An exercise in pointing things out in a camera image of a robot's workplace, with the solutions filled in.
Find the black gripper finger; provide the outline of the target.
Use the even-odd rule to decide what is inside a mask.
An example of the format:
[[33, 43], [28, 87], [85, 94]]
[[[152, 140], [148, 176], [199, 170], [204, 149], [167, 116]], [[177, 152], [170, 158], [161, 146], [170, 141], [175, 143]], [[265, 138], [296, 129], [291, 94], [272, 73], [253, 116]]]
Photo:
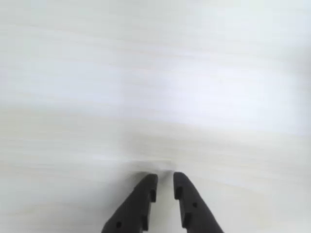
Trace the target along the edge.
[[141, 233], [149, 229], [151, 203], [156, 202], [158, 175], [147, 174], [104, 224], [103, 233]]
[[224, 232], [194, 184], [184, 173], [173, 174], [173, 186], [174, 198], [179, 201], [182, 227], [187, 232]]

